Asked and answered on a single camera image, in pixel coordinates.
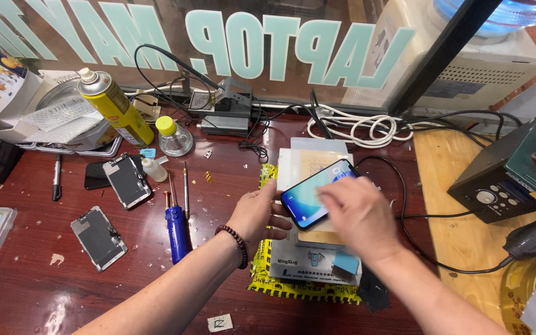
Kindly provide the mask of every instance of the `phone screen assembly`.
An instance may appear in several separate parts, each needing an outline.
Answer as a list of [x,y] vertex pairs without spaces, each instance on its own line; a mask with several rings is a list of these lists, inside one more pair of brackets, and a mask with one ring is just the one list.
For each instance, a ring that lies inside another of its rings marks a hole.
[[134,159],[127,153],[103,164],[102,169],[124,209],[136,206],[152,194],[144,175],[138,171]]
[[[142,168],[142,160],[140,160],[140,155],[132,156],[133,162],[136,164],[138,171],[141,175],[145,175]],[[84,173],[84,188],[87,190],[95,190],[97,188],[109,187],[111,182],[105,171],[102,168],[102,165],[109,162],[108,160],[98,163],[90,163],[86,165],[86,172]]]
[[341,159],[282,193],[282,204],[299,229],[307,230],[328,216],[328,210],[317,199],[316,187],[347,176],[359,174],[348,160]]
[[127,246],[98,206],[72,222],[71,229],[98,272],[127,252]]

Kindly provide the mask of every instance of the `yellow spray can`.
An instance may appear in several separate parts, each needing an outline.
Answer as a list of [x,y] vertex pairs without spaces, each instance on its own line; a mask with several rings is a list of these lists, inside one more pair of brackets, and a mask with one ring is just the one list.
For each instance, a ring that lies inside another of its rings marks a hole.
[[81,95],[115,127],[123,138],[136,148],[152,143],[153,130],[108,73],[90,71],[87,67],[78,73],[82,77],[78,83]]

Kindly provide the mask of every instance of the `glossy desk surface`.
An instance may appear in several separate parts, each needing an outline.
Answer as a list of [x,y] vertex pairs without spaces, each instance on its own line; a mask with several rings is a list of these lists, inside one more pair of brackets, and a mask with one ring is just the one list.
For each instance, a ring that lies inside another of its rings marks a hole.
[[[288,148],[290,137],[307,136],[307,119],[287,115],[272,122],[263,138],[270,163],[277,163],[279,148]],[[194,134],[195,149],[184,157],[169,158],[163,166],[175,176],[177,202],[183,206],[183,161],[188,163],[189,232],[196,247],[212,238],[217,225],[227,222],[243,194],[257,189],[260,165],[252,151],[238,149],[240,138],[205,136],[194,125],[189,130]],[[158,149],[157,143],[156,139],[151,147]],[[394,141],[383,149],[353,153],[356,162],[377,154],[398,165],[409,193],[407,213],[425,213],[412,146],[412,141]],[[204,157],[207,150],[212,150],[210,159]],[[123,141],[119,153],[123,152],[137,154],[139,150]],[[70,333],[171,268],[163,194],[168,190],[168,180],[160,183],[152,200],[124,210],[112,188],[87,191],[83,187],[86,164],[101,160],[105,159],[63,156],[63,196],[59,202],[51,200],[55,155],[50,153],[26,151],[0,188],[0,207],[18,209],[14,227],[0,251],[0,334]],[[208,170],[214,178],[211,184],[205,180]],[[396,199],[395,212],[400,210],[401,184],[389,166],[369,160],[359,172],[368,173],[390,200]],[[159,184],[148,180],[153,188]],[[73,220],[93,206],[100,206],[129,247],[126,255],[101,273],[82,252],[70,228]],[[414,239],[433,255],[427,220],[415,219],[407,225]],[[54,253],[64,256],[62,264],[49,264]],[[248,291],[250,282],[248,270],[236,270],[196,316],[187,333],[207,333],[207,318],[230,313],[238,333],[421,334],[393,294],[389,309],[370,315],[363,305]]]

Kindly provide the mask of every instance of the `black phone screen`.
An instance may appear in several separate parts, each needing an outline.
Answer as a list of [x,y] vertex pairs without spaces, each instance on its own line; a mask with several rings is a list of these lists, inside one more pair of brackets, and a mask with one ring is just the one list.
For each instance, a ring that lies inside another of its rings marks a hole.
[[[138,172],[145,176],[144,169],[142,168],[142,160],[140,155],[133,155],[133,162],[136,164]],[[108,160],[97,163],[90,163],[86,165],[86,172],[84,173],[84,188],[87,190],[95,190],[97,188],[109,187],[111,182],[107,178],[105,171],[102,169],[102,165],[107,163]]]

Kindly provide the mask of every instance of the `yellow bottle cap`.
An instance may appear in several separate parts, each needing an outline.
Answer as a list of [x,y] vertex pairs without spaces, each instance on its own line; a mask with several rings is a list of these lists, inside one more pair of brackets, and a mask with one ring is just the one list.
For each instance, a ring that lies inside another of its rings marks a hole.
[[177,125],[169,116],[161,116],[156,121],[156,127],[163,136],[169,136],[177,131]]

